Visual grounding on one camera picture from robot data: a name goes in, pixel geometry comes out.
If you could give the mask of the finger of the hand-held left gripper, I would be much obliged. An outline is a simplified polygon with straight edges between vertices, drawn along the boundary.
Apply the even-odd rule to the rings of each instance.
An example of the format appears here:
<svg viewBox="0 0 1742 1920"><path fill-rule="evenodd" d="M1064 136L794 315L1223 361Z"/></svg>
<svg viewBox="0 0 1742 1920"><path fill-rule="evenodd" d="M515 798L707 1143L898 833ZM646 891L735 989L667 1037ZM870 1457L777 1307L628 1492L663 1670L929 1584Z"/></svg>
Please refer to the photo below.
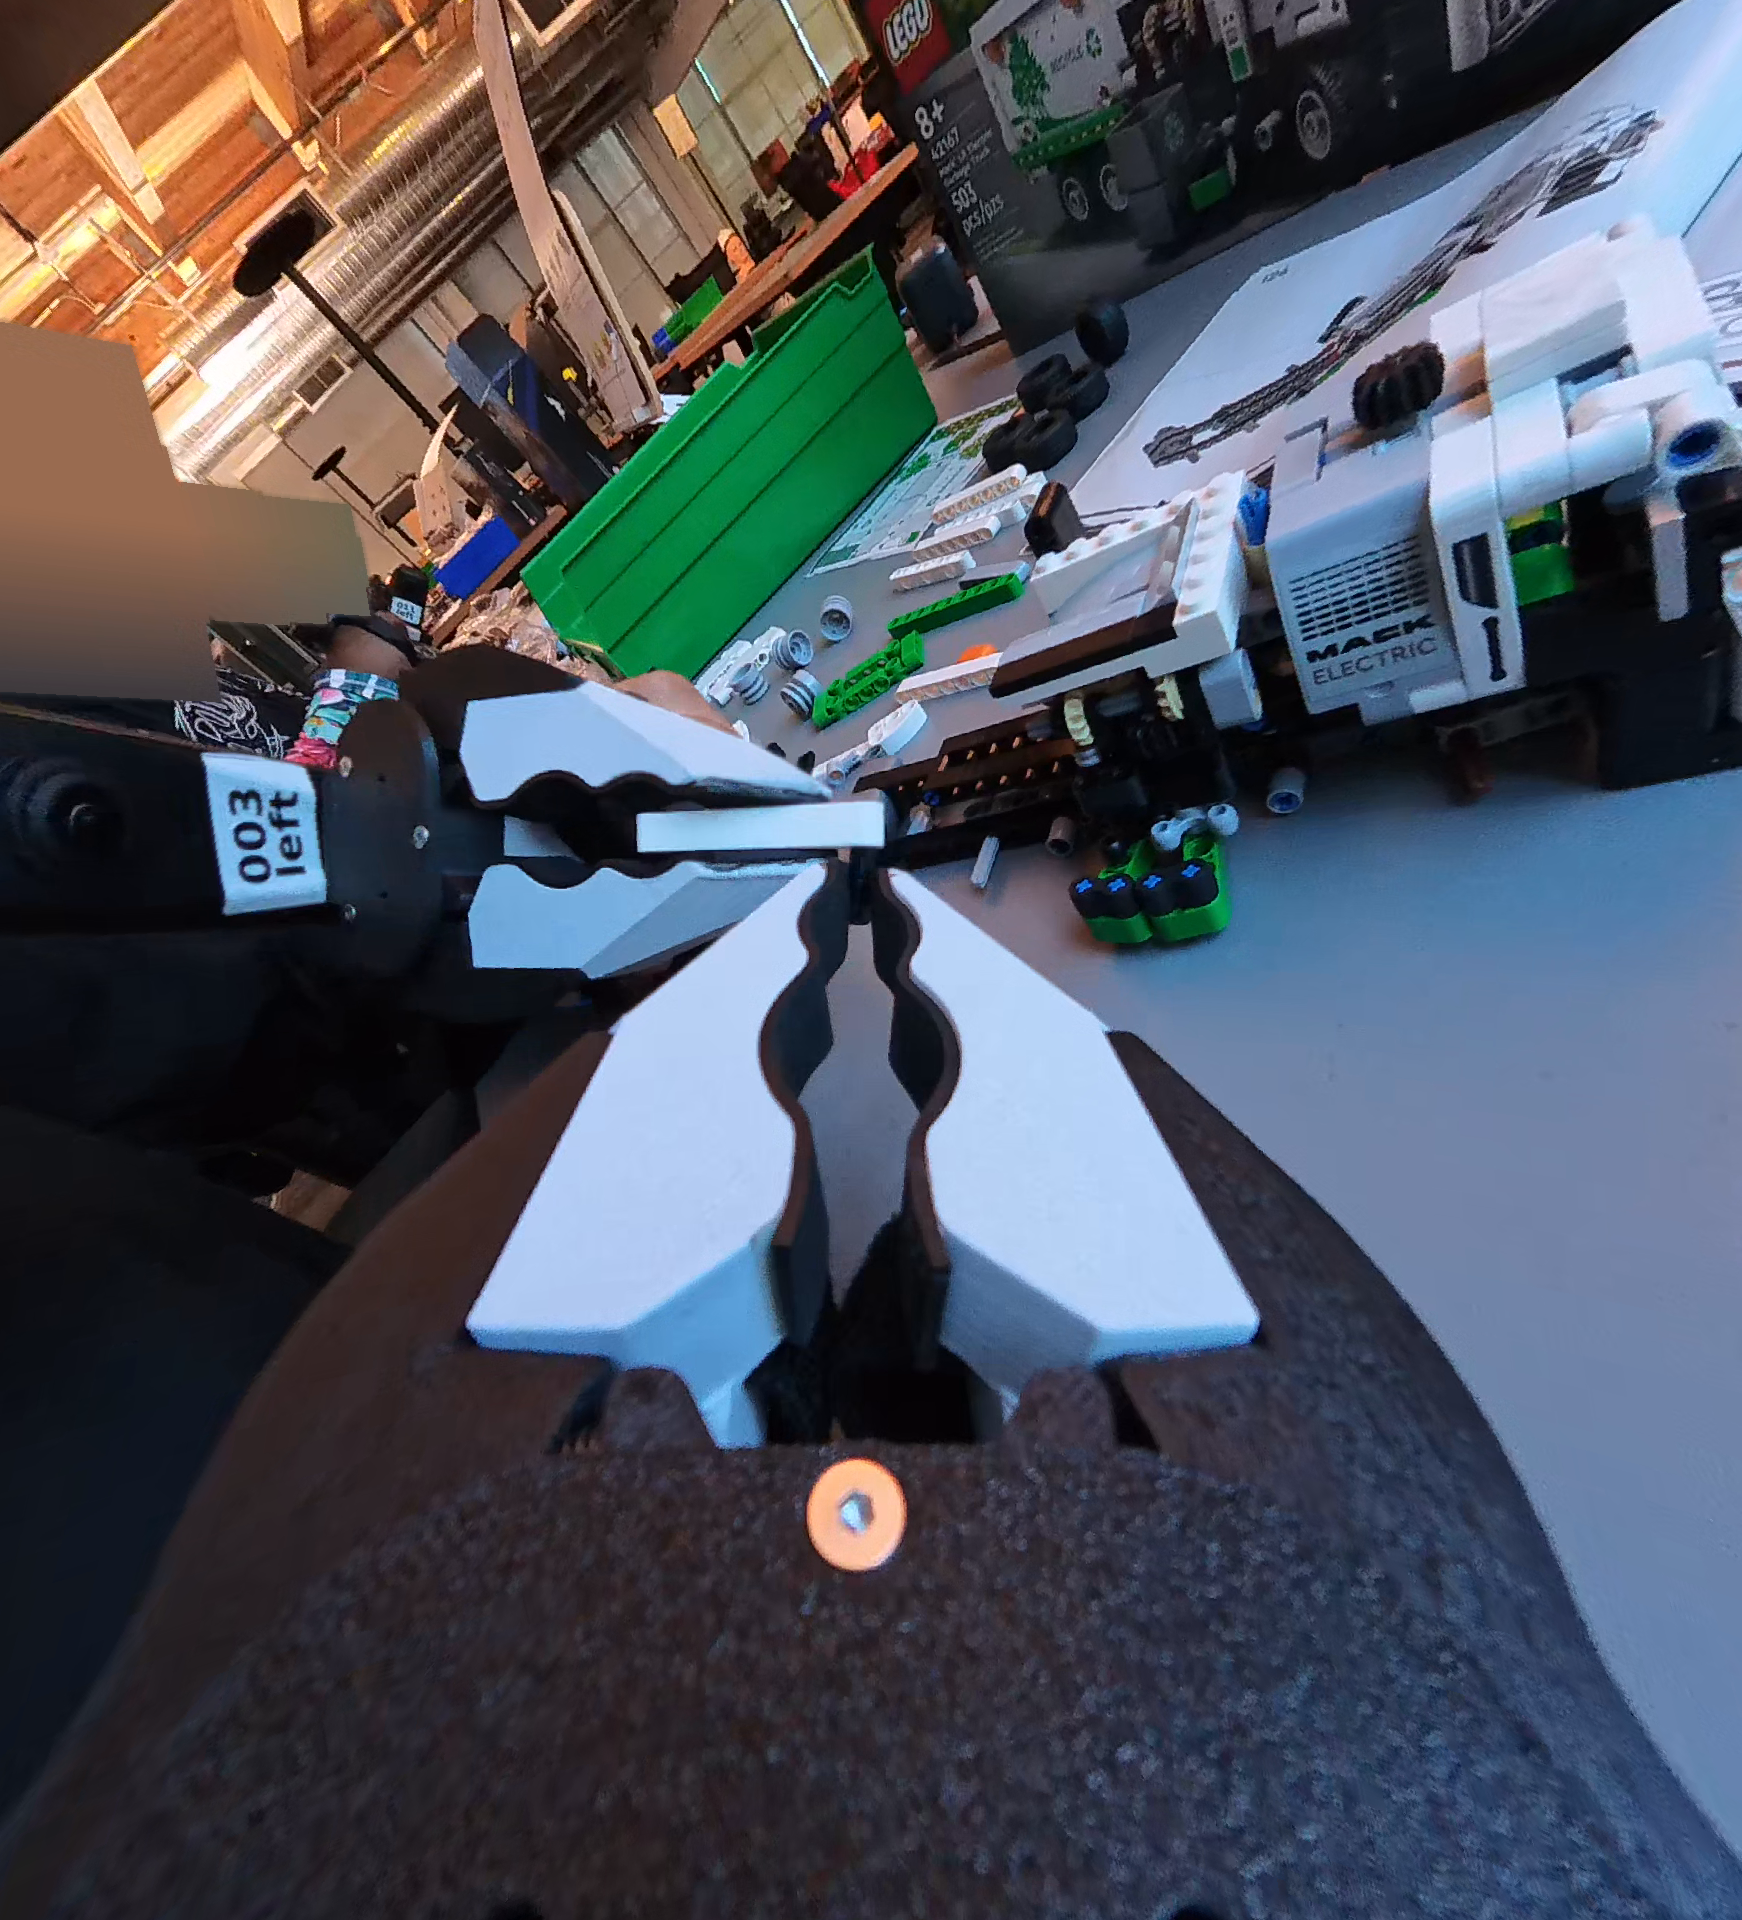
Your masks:
<svg viewBox="0 0 1742 1920"><path fill-rule="evenodd" d="M470 700L458 764L474 806L515 813L542 785L636 809L831 799L824 784L787 755L593 681Z"/></svg>
<svg viewBox="0 0 1742 1920"><path fill-rule="evenodd" d="M683 857L655 876L603 867L558 887L521 865L495 865L468 913L470 964L606 981L712 948L704 959L712 981L784 985L804 949L799 916L831 865L828 857Z"/></svg>

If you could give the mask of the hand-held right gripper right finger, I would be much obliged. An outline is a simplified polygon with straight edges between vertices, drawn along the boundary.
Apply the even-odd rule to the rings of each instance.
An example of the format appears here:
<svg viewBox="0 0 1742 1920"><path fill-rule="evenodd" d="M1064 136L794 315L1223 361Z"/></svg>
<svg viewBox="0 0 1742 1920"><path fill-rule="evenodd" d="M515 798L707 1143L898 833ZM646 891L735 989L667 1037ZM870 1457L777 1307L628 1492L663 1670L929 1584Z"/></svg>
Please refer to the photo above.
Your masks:
<svg viewBox="0 0 1742 1920"><path fill-rule="evenodd" d="M1253 1341L1263 1315L1104 1021L903 872L870 891L916 1116L906 1337L998 1396L1043 1371Z"/></svg>

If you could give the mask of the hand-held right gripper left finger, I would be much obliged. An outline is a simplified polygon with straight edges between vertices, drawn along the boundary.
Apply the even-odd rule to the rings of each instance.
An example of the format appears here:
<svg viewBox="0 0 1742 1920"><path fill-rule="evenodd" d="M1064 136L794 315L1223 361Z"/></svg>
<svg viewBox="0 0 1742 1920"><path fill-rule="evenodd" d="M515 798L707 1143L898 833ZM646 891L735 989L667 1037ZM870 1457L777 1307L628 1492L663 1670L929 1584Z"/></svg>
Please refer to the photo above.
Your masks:
<svg viewBox="0 0 1742 1920"><path fill-rule="evenodd" d="M716 1445L765 1442L748 1382L831 1284L801 1093L842 943L844 867L809 862L613 1025L468 1312L477 1346L668 1371Z"/></svg>

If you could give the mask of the thin white lego plate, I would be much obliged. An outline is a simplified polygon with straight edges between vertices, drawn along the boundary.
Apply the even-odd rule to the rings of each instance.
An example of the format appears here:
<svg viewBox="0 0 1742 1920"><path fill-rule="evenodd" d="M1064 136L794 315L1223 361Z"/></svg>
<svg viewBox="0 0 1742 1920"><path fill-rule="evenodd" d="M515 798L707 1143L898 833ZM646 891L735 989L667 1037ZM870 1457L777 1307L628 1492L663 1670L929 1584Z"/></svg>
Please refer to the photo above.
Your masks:
<svg viewBox="0 0 1742 1920"><path fill-rule="evenodd" d="M883 852L893 807L883 796L718 807L667 807L634 819L642 856Z"/></svg>

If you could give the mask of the person's left forearm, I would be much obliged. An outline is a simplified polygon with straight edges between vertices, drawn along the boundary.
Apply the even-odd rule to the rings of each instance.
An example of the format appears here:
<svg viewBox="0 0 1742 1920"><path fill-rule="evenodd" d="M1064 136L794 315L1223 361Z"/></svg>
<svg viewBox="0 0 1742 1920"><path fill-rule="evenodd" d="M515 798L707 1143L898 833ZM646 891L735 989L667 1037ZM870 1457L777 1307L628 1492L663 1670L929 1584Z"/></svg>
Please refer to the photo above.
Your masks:
<svg viewBox="0 0 1742 1920"><path fill-rule="evenodd" d="M354 1185L539 1021L604 1027L573 975L325 965L293 932L0 930L0 1107L210 1164L258 1154Z"/></svg>

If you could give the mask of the green lego beam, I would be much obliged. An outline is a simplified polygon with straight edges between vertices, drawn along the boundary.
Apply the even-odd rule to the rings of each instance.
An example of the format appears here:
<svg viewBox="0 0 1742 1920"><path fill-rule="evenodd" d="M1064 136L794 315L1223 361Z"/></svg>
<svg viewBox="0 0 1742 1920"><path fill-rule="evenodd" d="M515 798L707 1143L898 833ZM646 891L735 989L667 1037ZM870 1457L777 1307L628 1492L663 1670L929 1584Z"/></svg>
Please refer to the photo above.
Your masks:
<svg viewBox="0 0 1742 1920"><path fill-rule="evenodd" d="M976 617L984 612L1008 608L1027 593L1027 588L1027 565L970 580L925 606L916 606L894 615L888 621L888 638L920 638Z"/></svg>

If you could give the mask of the black lego set box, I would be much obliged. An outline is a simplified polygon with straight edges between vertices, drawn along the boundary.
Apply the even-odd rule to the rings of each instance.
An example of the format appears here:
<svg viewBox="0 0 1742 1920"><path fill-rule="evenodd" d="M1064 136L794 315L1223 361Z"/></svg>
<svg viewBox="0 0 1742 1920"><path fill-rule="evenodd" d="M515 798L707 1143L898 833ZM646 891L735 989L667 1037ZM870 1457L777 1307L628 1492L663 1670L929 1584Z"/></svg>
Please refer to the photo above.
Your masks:
<svg viewBox="0 0 1742 1920"><path fill-rule="evenodd" d="M862 2L1008 344L1556 96L1662 2Z"/></svg>

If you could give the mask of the white lego truck model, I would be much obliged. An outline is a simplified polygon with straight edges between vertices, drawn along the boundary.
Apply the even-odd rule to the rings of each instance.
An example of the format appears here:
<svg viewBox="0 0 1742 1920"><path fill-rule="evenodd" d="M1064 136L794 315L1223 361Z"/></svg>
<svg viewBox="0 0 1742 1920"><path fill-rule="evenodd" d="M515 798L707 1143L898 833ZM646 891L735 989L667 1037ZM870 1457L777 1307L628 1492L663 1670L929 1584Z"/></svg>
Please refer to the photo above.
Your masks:
<svg viewBox="0 0 1742 1920"><path fill-rule="evenodd" d="M1644 217L1408 319L1264 466L1083 520L1028 565L1016 714L858 777L886 865L1069 816L1086 932L1181 948L1228 927L1239 803L1287 764L1417 746L1480 796L1562 731L1606 791L1742 769L1742 398Z"/></svg>

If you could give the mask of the lego instruction booklet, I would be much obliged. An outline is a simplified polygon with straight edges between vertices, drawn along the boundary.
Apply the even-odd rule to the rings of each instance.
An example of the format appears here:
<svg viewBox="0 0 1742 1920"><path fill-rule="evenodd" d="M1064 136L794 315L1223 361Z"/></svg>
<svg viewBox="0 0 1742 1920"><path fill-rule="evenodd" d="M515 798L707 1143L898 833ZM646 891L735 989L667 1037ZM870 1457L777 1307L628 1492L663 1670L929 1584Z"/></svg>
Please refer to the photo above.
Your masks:
<svg viewBox="0 0 1742 1920"><path fill-rule="evenodd" d="M1263 262L1075 481L1091 520L1144 510L1283 436L1427 319L1599 229L1689 234L1742 159L1742 4L1676 4L1544 109L1349 188Z"/></svg>

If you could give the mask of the clear plastic bags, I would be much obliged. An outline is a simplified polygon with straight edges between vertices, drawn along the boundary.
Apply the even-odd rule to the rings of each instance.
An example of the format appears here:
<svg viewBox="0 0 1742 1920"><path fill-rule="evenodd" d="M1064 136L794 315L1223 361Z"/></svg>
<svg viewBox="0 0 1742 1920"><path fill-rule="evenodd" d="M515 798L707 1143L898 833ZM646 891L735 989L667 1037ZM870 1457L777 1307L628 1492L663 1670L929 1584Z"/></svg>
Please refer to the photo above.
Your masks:
<svg viewBox="0 0 1742 1920"><path fill-rule="evenodd" d="M433 636L433 645L439 653L483 645L600 683L624 679L603 647L562 636L522 582L492 588L462 602Z"/></svg>

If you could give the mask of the green plastic bin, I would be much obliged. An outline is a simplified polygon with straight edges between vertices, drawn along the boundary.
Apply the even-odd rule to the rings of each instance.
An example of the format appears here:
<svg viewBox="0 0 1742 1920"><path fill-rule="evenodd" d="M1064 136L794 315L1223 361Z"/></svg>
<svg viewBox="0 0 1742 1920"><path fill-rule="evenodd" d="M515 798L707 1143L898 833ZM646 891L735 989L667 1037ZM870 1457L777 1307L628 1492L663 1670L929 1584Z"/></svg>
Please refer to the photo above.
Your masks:
<svg viewBox="0 0 1742 1920"><path fill-rule="evenodd" d="M873 249L756 344L522 567L549 623L624 676L704 669L937 426Z"/></svg>

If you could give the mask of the dark blue box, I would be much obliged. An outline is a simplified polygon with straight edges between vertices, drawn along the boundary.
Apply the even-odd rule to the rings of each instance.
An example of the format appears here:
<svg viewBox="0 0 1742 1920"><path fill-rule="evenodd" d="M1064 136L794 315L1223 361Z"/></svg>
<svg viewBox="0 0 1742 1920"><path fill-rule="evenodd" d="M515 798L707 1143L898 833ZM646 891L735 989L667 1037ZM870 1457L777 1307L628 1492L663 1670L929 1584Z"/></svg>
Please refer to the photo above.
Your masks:
<svg viewBox="0 0 1742 1920"><path fill-rule="evenodd" d="M614 463L585 410L582 393L546 373L492 314L479 311L445 350L467 408L508 444L567 515L576 515L614 475Z"/></svg>

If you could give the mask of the green white sticker sheet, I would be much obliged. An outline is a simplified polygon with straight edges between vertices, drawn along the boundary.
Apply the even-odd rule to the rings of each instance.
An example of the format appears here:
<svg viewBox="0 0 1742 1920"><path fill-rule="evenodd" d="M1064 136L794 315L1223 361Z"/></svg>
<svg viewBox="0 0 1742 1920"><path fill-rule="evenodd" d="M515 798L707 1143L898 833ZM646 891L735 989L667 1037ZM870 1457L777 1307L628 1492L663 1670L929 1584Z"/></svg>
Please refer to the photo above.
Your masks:
<svg viewBox="0 0 1742 1920"><path fill-rule="evenodd" d="M807 577L867 560L897 564L927 534L944 500L988 478L984 442L1021 410L1016 395L1003 395L938 421L858 512L828 535L811 557Z"/></svg>

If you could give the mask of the dark grey container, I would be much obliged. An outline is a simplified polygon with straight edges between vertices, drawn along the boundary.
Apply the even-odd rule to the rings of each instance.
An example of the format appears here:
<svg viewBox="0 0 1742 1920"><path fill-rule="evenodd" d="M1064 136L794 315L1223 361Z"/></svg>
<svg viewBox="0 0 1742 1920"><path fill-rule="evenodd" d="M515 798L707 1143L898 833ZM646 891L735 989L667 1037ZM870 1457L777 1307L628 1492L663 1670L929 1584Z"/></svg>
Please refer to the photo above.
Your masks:
<svg viewBox="0 0 1742 1920"><path fill-rule="evenodd" d="M942 240L900 262L897 287L908 327L933 353L951 351L980 325L973 281Z"/></svg>

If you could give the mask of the background wooden desk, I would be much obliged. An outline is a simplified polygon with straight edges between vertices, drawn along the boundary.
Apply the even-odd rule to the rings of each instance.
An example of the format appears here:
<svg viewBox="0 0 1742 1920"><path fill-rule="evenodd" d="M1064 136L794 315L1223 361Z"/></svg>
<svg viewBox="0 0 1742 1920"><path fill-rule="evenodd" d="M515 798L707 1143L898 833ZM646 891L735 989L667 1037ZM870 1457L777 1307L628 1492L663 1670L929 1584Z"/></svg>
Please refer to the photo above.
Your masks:
<svg viewBox="0 0 1742 1920"><path fill-rule="evenodd" d="M797 297L833 268L836 249L847 253L870 242L870 232L885 203L908 183L922 159L920 145L908 142L858 189L838 201L820 221L809 223L784 246L777 247L754 269L724 293L707 319L685 342L658 359L653 375L658 381L707 363L718 347L743 329L758 324L777 302Z"/></svg>

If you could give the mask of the white curved stand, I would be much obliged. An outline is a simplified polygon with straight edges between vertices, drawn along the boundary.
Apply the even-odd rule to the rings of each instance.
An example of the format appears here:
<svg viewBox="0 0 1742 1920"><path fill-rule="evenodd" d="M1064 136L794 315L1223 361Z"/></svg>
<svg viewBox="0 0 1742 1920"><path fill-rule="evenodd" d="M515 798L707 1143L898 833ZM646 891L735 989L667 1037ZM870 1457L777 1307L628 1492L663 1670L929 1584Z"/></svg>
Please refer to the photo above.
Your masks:
<svg viewBox="0 0 1742 1920"><path fill-rule="evenodd" d="M576 350L614 431L661 424L665 395L638 351L636 329L604 275L586 228L549 183L510 36L505 4L474 2L474 47L485 90L525 235L557 324Z"/></svg>

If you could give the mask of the black stand lamp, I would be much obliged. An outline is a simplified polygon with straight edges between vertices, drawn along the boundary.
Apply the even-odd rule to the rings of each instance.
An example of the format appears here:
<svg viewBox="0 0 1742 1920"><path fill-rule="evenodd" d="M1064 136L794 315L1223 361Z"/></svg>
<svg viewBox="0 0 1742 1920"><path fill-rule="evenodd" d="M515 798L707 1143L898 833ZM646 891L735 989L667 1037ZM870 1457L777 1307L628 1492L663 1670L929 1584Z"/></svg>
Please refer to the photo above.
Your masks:
<svg viewBox="0 0 1742 1920"><path fill-rule="evenodd" d="M244 299L258 299L270 293L281 281L294 287L297 293L308 302L308 308L331 325L336 337L356 351L361 363L374 372L379 381L405 403L405 410L419 419L428 434L439 431L447 421L405 384L405 378L385 361L379 347L308 280L305 256L319 240L319 234L319 220L305 203L290 206L268 220L242 251L235 269L235 292Z"/></svg>

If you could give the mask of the person's black top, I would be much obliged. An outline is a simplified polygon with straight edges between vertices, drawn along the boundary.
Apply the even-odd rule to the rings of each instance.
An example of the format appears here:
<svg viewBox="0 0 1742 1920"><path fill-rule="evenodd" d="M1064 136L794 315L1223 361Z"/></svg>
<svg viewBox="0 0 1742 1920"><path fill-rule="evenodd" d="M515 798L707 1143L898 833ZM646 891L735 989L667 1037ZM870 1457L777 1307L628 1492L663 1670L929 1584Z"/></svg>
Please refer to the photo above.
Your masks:
<svg viewBox="0 0 1742 1920"><path fill-rule="evenodd" d="M315 1579L461 1476L411 1386L462 1167L371 1254L187 1164L0 1105L0 1841L178 1538L180 1705Z"/></svg>

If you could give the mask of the green lego frame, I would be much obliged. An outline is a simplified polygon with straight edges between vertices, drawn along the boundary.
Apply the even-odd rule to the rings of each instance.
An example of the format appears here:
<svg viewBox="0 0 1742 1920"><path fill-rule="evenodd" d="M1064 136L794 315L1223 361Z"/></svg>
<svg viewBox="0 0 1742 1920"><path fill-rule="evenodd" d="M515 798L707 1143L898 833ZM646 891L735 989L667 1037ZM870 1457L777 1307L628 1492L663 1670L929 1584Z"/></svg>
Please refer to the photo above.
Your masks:
<svg viewBox="0 0 1742 1920"><path fill-rule="evenodd" d="M890 638L885 647L828 681L813 701L811 725L818 731L836 725L873 701L894 691L927 667L927 642L916 633Z"/></svg>

